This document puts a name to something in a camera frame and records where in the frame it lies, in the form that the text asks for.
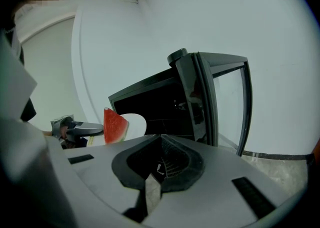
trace plate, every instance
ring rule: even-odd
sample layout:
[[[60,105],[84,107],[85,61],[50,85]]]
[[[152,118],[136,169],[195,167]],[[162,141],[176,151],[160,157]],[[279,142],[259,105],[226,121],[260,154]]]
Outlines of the plate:
[[[139,138],[145,135],[147,130],[147,122],[144,117],[136,113],[126,113],[122,114],[121,116],[129,122],[129,127],[126,131],[124,141]],[[101,134],[96,136],[90,136],[86,144],[86,147],[104,145],[105,136]]]

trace red watermelon flesh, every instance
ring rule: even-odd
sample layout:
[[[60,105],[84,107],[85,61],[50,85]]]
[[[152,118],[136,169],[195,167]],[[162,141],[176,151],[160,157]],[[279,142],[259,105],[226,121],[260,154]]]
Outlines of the red watermelon flesh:
[[[104,108],[103,133],[104,142],[113,144],[125,139],[129,122],[109,108]]]

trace open microwave door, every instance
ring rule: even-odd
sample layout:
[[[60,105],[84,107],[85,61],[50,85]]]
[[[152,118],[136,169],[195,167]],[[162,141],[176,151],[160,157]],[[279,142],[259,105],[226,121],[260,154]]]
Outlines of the open microwave door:
[[[195,141],[227,147],[241,156],[252,116],[248,60],[218,53],[189,53],[175,62],[184,87]]]

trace black microwave oven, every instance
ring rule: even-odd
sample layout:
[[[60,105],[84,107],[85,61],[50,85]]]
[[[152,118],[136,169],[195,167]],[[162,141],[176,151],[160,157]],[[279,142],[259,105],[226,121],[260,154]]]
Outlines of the black microwave oven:
[[[146,135],[174,135],[241,156],[252,116],[247,58],[182,48],[167,61],[170,69],[111,95],[113,110],[143,116]]]

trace wall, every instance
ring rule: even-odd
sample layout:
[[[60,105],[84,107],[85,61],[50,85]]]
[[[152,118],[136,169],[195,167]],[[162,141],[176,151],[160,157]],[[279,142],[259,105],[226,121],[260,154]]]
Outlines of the wall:
[[[248,58],[253,114],[246,150],[312,151],[320,136],[320,36],[303,0],[138,2],[161,56],[186,48]]]
[[[110,95],[170,67],[137,3],[95,0],[76,12],[72,68],[88,121],[102,123]]]
[[[22,44],[25,68],[37,81],[31,95],[37,115],[30,123],[41,130],[50,131],[50,121],[62,115],[86,120],[72,73],[73,24],[74,19],[57,23]]]

